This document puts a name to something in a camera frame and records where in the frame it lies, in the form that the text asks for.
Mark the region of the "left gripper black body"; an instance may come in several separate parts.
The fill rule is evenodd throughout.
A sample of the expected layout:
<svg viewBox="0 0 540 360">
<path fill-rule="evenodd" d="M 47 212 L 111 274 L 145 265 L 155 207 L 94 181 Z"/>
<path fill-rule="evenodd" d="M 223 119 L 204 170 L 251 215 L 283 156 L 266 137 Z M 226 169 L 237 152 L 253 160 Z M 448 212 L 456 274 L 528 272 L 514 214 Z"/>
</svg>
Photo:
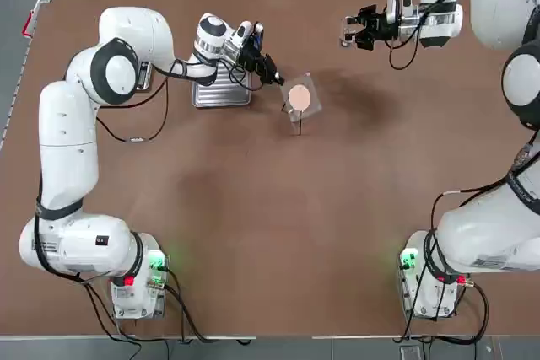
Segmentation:
<svg viewBox="0 0 540 360">
<path fill-rule="evenodd" d="M 240 52 L 240 65 L 248 72 L 268 73 L 267 53 L 261 51 L 255 46 L 243 46 Z"/>
</svg>

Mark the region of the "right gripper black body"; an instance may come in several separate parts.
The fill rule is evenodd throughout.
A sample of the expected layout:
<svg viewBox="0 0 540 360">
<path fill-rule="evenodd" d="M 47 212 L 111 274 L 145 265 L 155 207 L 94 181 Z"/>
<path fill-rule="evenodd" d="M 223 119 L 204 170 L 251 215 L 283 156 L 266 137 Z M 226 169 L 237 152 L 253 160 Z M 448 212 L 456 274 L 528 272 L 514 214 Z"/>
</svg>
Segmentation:
<svg viewBox="0 0 540 360">
<path fill-rule="evenodd" d="M 374 40 L 391 41 L 399 37 L 399 8 L 384 9 L 375 14 Z"/>
</svg>

